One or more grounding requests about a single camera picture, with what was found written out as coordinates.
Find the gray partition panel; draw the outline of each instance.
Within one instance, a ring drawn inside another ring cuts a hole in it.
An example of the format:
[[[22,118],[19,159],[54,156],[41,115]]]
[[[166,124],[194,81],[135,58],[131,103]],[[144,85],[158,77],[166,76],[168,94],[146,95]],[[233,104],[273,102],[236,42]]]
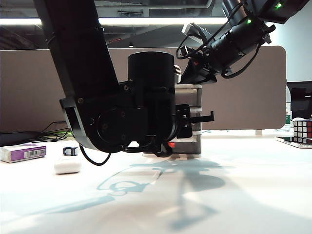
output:
[[[119,81],[127,79],[127,57],[139,51],[175,48],[111,49]],[[236,71],[250,59],[233,66]],[[182,70],[186,60],[176,60]],[[64,120],[59,99],[64,97],[48,50],[0,51],[0,131],[41,130]],[[203,86],[203,114],[215,112],[215,122],[203,129],[275,129],[285,122],[286,53],[264,46],[245,73]]]

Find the fluorescent light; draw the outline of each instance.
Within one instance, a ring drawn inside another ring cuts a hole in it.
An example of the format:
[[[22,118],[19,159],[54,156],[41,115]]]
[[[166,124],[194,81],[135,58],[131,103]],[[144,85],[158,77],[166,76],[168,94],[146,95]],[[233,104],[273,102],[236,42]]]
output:
[[[0,25],[40,25],[39,18],[30,19],[0,19]]]
[[[102,25],[224,24],[227,18],[99,18]]]
[[[197,24],[224,24],[227,18],[99,18],[102,25],[184,25],[186,23]],[[30,19],[0,19],[0,25],[40,25],[39,18]]]

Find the white eraser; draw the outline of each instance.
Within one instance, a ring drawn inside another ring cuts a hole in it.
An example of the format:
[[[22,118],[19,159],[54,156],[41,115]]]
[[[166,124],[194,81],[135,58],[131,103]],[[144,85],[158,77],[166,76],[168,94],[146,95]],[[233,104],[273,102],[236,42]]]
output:
[[[57,174],[77,173],[80,169],[80,156],[61,156],[54,164],[54,170]]]

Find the ceiling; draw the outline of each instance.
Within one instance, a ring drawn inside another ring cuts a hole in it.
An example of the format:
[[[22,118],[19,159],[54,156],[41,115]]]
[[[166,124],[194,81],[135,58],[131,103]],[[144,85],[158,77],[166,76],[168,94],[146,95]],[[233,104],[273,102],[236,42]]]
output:
[[[96,0],[99,17],[223,17],[222,0]],[[0,18],[38,17],[32,0],[0,0]],[[215,32],[220,25],[201,25]],[[182,25],[146,27],[105,26],[110,48],[177,47],[183,40]],[[198,43],[188,39],[188,46]],[[40,25],[0,26],[0,49],[47,48]]]

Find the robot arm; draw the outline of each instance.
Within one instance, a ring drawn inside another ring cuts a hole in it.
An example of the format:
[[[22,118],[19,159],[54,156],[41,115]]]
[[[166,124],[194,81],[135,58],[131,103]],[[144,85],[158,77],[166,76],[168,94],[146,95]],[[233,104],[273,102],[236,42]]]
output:
[[[251,2],[255,1],[224,0],[232,29],[219,39],[197,25],[189,28],[203,45],[195,51],[182,49],[190,63],[181,83],[216,82],[217,73],[227,76],[231,64],[270,42],[274,28],[263,20],[285,22],[308,0],[284,0],[281,14],[274,12],[275,0]],[[172,55],[130,55],[128,81],[119,83],[93,0],[34,3],[66,95],[60,103],[81,146],[108,153],[145,151],[167,156],[172,152],[168,141],[192,136],[191,123],[214,120],[213,113],[192,119],[188,105],[176,106]],[[128,147],[132,141],[139,147]]]
[[[309,0],[224,0],[223,11],[228,21],[211,35],[195,24],[185,25],[182,32],[202,45],[194,50],[184,46],[180,59],[189,59],[181,84],[201,84],[216,82],[215,76],[234,78],[240,75],[253,61],[260,46],[271,43],[270,35],[275,26],[267,22],[284,24],[301,10]],[[219,38],[216,35],[226,24],[231,29]],[[256,49],[252,60],[240,71],[232,74],[230,66]]]

